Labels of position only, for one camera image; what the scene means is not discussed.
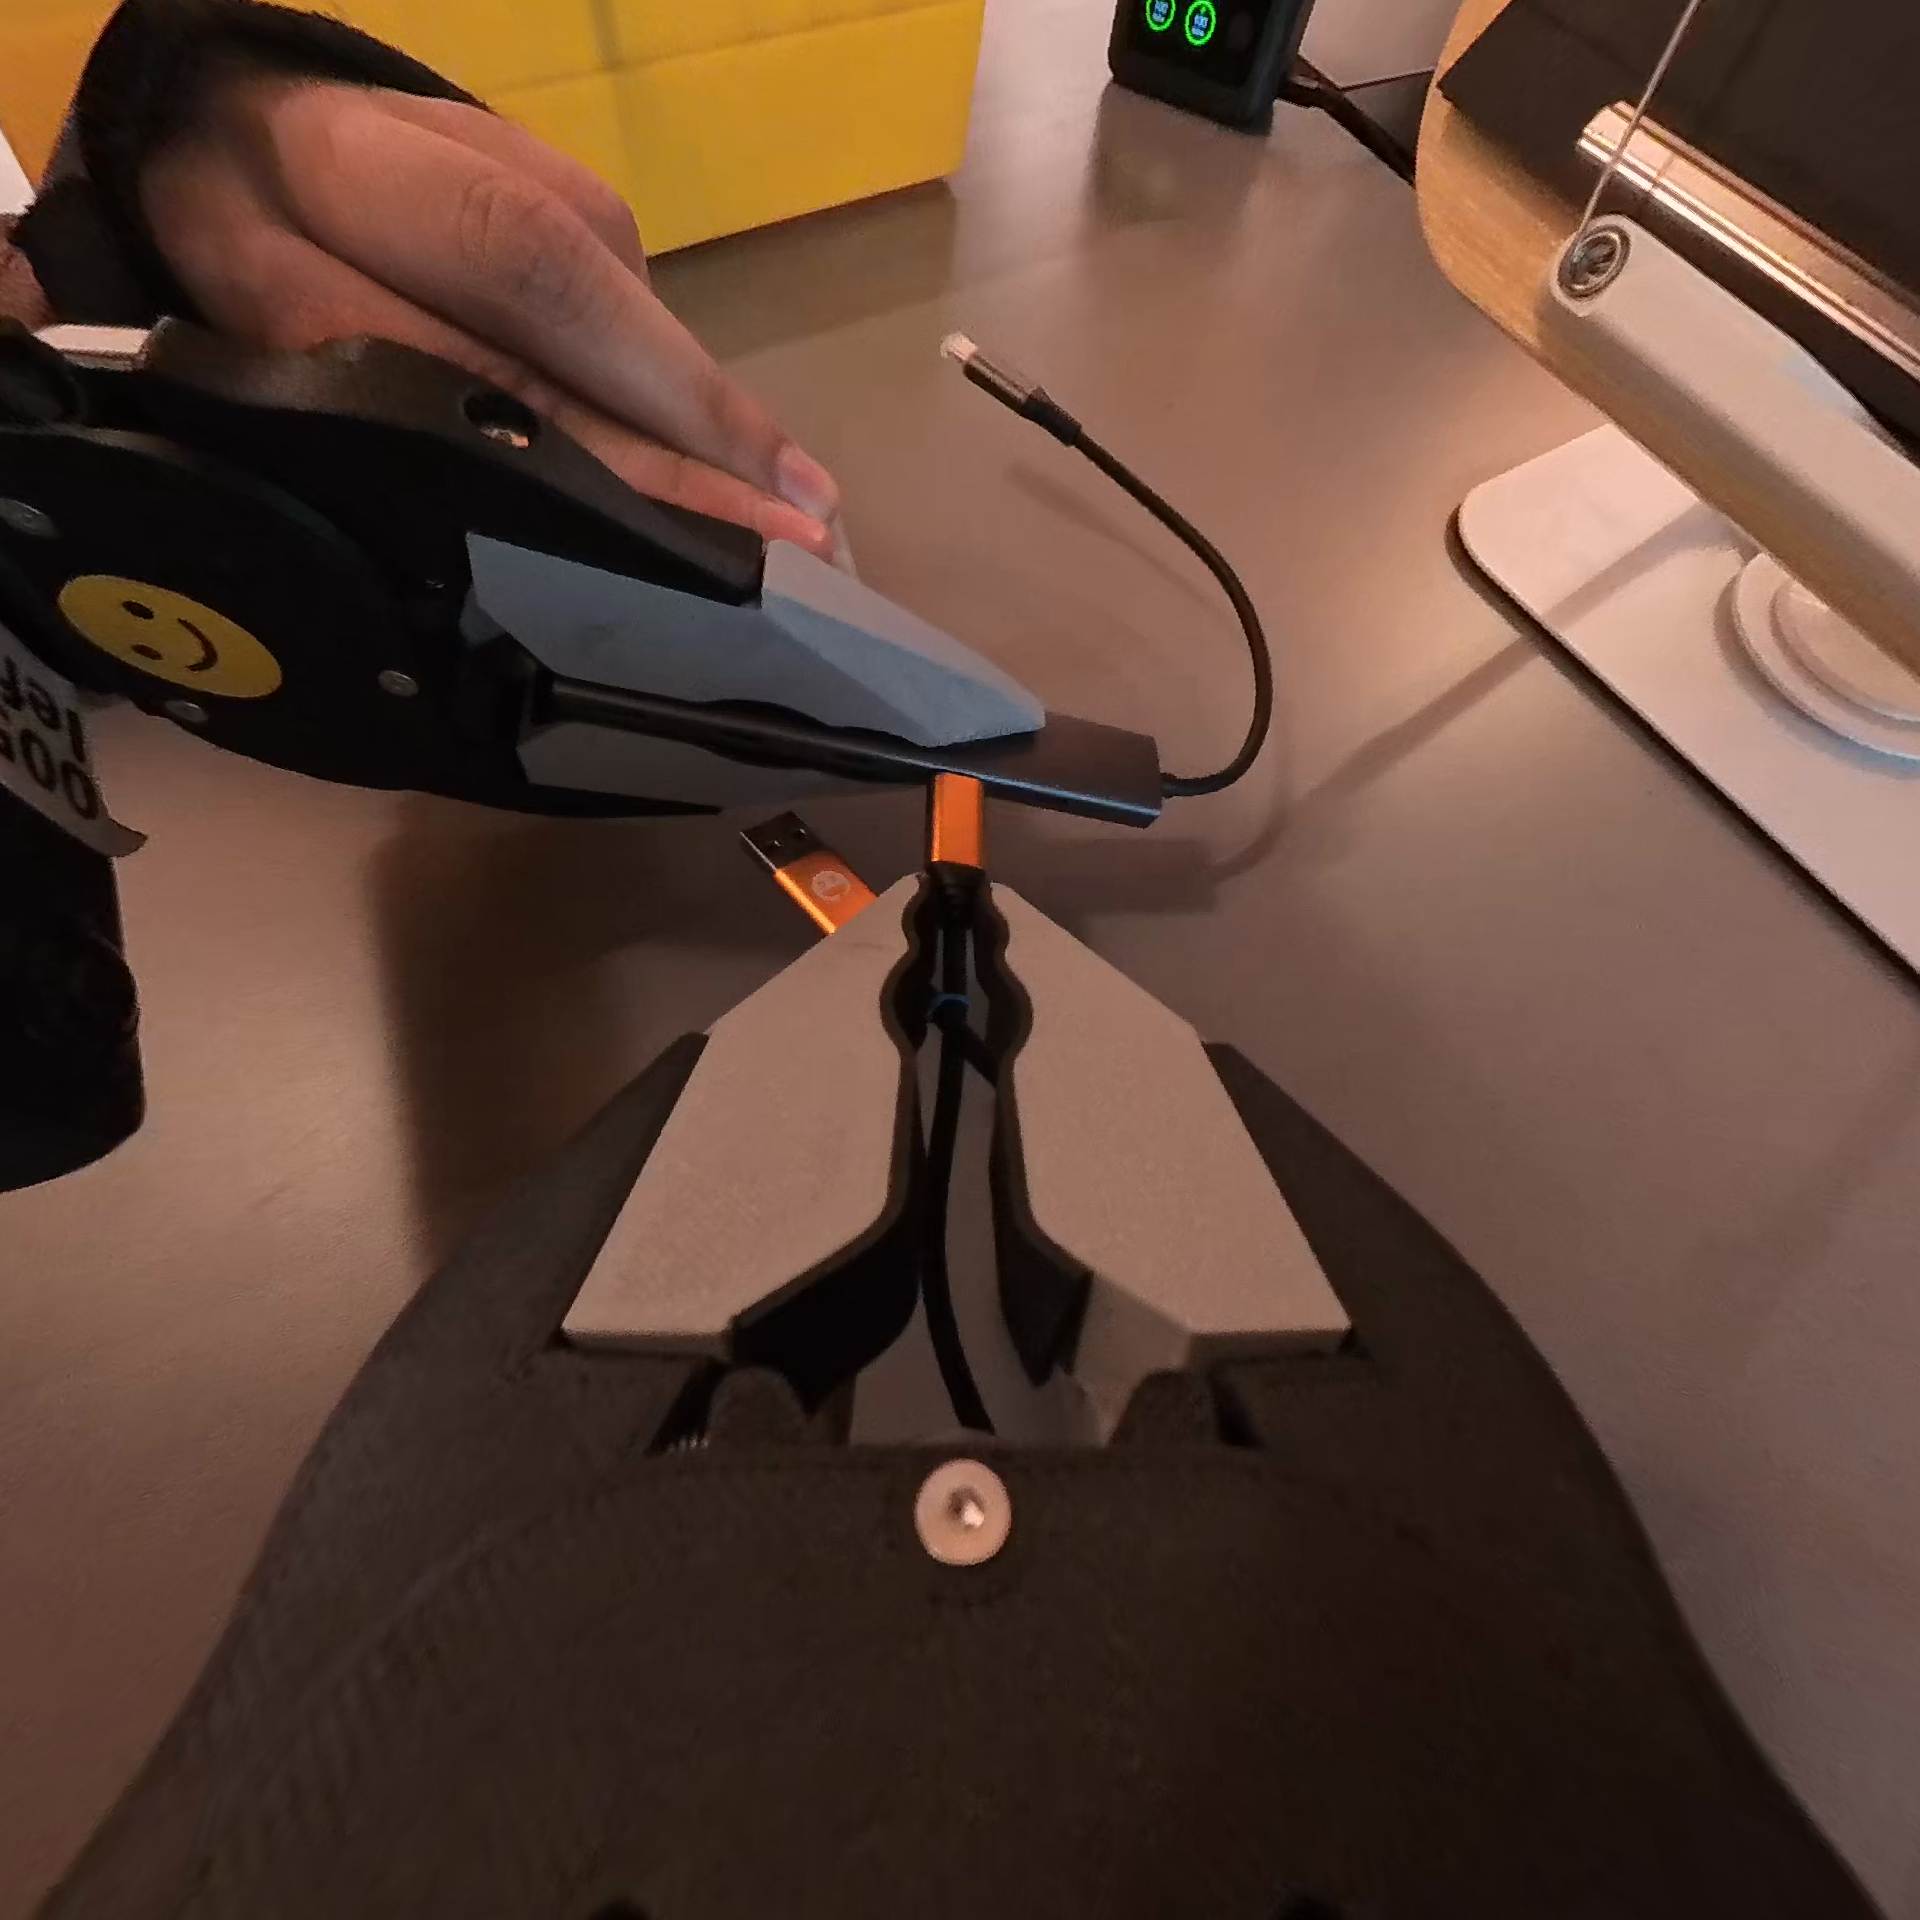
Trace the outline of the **small display with green circles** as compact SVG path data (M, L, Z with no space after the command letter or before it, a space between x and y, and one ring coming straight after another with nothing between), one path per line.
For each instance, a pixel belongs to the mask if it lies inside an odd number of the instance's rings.
M1117 2L1112 83L1247 135L1271 131L1314 2Z

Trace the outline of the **person's left hand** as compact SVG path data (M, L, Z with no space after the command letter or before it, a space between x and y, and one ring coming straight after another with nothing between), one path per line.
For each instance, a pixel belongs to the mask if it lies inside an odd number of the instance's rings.
M628 204L516 125L235 71L147 164L141 205L223 337L431 353L636 492L851 563L830 469L659 298Z

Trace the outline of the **thin metal rod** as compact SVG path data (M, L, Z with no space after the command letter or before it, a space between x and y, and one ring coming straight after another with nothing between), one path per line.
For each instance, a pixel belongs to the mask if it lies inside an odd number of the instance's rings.
M1579 224L1574 228L1574 235L1571 235L1574 242L1583 242L1586 237L1588 228L1596 227L1597 215L1601 210L1601 201L1604 201L1610 184L1614 183L1621 165L1625 164L1628 148L1640 132L1648 109L1652 107L1657 92L1662 91L1665 78L1666 78L1669 70L1672 68L1676 52L1683 48L1687 33L1693 25L1693 20L1703 7L1704 7L1704 2L1699 2L1699 0L1686 2L1672 29L1669 32L1669 36L1662 44L1662 50L1643 85L1643 91L1641 91L1640 99L1635 101L1635 107L1628 114L1627 125L1621 131L1616 148L1610 154L1610 158L1604 161L1604 165L1597 175L1596 188L1592 188L1592 191L1585 204L1585 210L1581 213Z

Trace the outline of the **grey usb hub with cable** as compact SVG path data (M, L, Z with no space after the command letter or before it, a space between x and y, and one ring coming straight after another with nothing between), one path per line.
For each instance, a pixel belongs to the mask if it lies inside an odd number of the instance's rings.
M1197 799L1229 789L1254 771L1265 748L1276 676L1270 642L1256 602L1232 563L1163 494L1111 454L1040 383L988 356L964 331L942 339L940 353L961 377L993 397L1016 420L1040 429L1097 471L1185 547L1228 596L1254 669L1254 711L1226 765L1200 775L1171 775L1158 744L1147 732L1045 711L1045 729L953 748L919 748L864 731L839 731L780 707L749 703L687 706L657 695L628 693L553 674L538 663L526 718L575 718L623 732L647 732L707 745L744 759L791 759L828 772L880 777L919 771L930 781L968 777L988 793L1016 803L1057 810L1126 826L1153 825L1168 802Z

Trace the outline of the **yellow plastic bin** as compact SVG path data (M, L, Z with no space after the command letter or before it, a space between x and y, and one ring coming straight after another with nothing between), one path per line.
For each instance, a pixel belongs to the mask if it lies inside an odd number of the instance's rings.
M979 2L348 2L360 29L508 125L647 256L949 178Z

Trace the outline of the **white stand base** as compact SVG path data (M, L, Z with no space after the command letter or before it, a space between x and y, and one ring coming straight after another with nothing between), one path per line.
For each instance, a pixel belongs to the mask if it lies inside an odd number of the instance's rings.
M1811 671L1785 570L1616 426L1464 496L1473 566L1907 971L1917 726Z

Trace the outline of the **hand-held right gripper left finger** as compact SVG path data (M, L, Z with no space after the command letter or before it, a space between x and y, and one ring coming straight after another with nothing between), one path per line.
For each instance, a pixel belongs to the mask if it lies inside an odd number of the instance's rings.
M918 1304L922 882L905 877L714 1023L564 1340L860 1373Z

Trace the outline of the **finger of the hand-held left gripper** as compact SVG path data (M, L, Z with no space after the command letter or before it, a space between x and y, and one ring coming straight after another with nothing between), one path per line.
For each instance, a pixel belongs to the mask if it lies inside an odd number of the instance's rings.
M1040 732L994 661L854 575L773 541L742 604L469 536L479 608L562 677L687 706L780 707L919 748Z
M919 771L868 778L791 759L744 759L694 741L623 732L575 718L522 719L516 751L522 772L536 787L578 797L707 810L755 803L778 810L818 797L923 787L932 778Z

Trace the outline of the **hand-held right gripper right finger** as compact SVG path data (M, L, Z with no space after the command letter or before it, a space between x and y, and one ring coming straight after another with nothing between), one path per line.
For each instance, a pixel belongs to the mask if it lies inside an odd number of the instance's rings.
M1117 1428L1156 1375L1340 1350L1351 1320L1200 1034L993 883L980 986L1005 1328Z

